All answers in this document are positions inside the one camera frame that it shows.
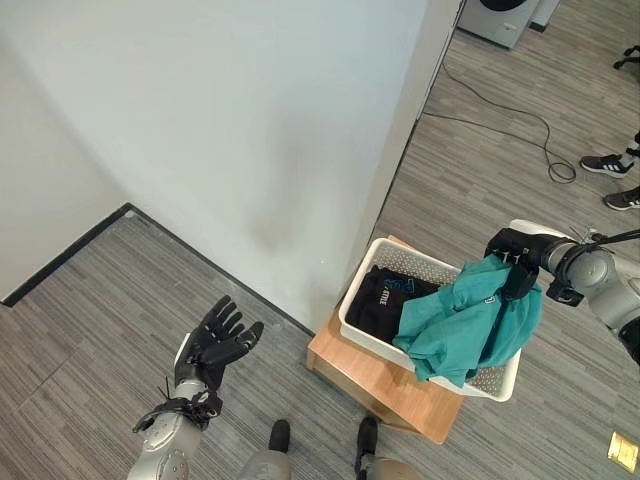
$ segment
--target wooden table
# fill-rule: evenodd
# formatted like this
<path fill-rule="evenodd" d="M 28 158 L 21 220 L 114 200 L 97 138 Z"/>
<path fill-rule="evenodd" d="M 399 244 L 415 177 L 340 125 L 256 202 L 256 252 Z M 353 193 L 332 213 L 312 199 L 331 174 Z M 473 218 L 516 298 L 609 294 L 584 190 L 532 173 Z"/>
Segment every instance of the wooden table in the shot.
<path fill-rule="evenodd" d="M 464 397 L 389 362 L 340 335 L 338 311 L 307 347 L 307 368 L 321 373 L 392 427 L 441 444 Z"/>

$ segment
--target person's foot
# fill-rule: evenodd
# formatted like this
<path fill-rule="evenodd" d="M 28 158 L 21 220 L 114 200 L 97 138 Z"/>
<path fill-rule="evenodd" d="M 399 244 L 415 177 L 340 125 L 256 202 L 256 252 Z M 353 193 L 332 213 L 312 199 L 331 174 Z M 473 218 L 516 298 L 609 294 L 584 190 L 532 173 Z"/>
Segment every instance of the person's foot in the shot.
<path fill-rule="evenodd" d="M 291 437 L 291 427 L 286 420 L 278 420 L 273 424 L 271 437 L 269 437 L 269 450 L 287 453 L 289 451 L 289 438 Z"/>
<path fill-rule="evenodd" d="M 626 192 L 606 195 L 602 200 L 609 208 L 614 210 L 629 210 L 640 208 L 640 185 Z"/>
<path fill-rule="evenodd" d="M 604 157 L 582 157 L 580 166 L 594 173 L 604 173 L 614 178 L 622 178 L 633 167 L 633 163 L 627 167 L 620 163 L 622 155 L 606 155 Z"/>
<path fill-rule="evenodd" d="M 358 451 L 356 453 L 356 475 L 362 469 L 362 456 L 369 453 L 375 455 L 378 443 L 378 421 L 373 417 L 365 417 L 358 428 Z"/>

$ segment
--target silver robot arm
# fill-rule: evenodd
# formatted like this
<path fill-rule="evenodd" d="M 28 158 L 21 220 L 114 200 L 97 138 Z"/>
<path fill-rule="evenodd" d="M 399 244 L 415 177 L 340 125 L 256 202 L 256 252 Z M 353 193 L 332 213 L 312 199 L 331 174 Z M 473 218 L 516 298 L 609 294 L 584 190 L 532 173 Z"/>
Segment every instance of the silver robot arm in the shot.
<path fill-rule="evenodd" d="M 187 334 L 176 354 L 175 392 L 134 427 L 144 442 L 128 480 L 187 480 L 189 460 L 209 420 L 222 410 L 217 390 L 226 365 L 246 355 L 258 343 L 264 325 L 245 329 L 228 296 Z"/>
<path fill-rule="evenodd" d="M 547 296 L 569 306 L 586 298 L 589 308 L 640 365 L 640 264 L 618 258 L 602 246 L 640 237 L 640 230 L 612 237 L 596 235 L 578 243 L 562 233 L 514 220 L 487 246 L 486 253 L 537 275 L 538 267 L 554 276 Z"/>

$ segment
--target person's leg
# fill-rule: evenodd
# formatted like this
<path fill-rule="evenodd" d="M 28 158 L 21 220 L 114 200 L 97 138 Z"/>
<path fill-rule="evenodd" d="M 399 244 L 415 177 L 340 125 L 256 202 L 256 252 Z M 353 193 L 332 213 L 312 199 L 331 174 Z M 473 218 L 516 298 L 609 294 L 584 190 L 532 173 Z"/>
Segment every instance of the person's leg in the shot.
<path fill-rule="evenodd" d="M 366 475 L 358 477 L 358 480 L 422 480 L 409 465 L 390 458 L 365 455 L 362 466 Z"/>
<path fill-rule="evenodd" d="M 631 170 L 638 158 L 640 158 L 640 132 L 636 133 L 634 139 L 629 142 L 624 153 L 604 157 L 582 157 L 580 166 L 589 172 L 622 178 Z"/>
<path fill-rule="evenodd" d="M 358 428 L 358 450 L 356 453 L 356 480 L 421 480 L 409 465 L 376 457 L 378 422 L 366 417 Z"/>
<path fill-rule="evenodd" d="M 609 208 L 614 210 L 629 210 L 640 208 L 640 185 L 626 192 L 605 195 L 602 199 Z"/>
<path fill-rule="evenodd" d="M 246 463 L 238 480 L 291 480 L 291 465 L 287 457 L 290 427 L 278 420 L 271 430 L 269 450 L 256 452 Z"/>

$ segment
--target teal shirt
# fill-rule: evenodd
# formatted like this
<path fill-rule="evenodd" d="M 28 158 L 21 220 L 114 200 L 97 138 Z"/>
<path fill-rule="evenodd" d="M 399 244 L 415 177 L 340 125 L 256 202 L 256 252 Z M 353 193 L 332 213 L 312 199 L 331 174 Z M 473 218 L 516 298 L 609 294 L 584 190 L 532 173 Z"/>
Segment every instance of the teal shirt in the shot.
<path fill-rule="evenodd" d="M 409 355 L 418 379 L 443 376 L 462 387 L 478 368 L 504 365 L 527 343 L 542 313 L 538 284 L 509 303 L 493 341 L 487 344 L 502 302 L 496 292 L 510 269 L 489 255 L 465 264 L 452 285 L 405 302 L 393 344 Z"/>

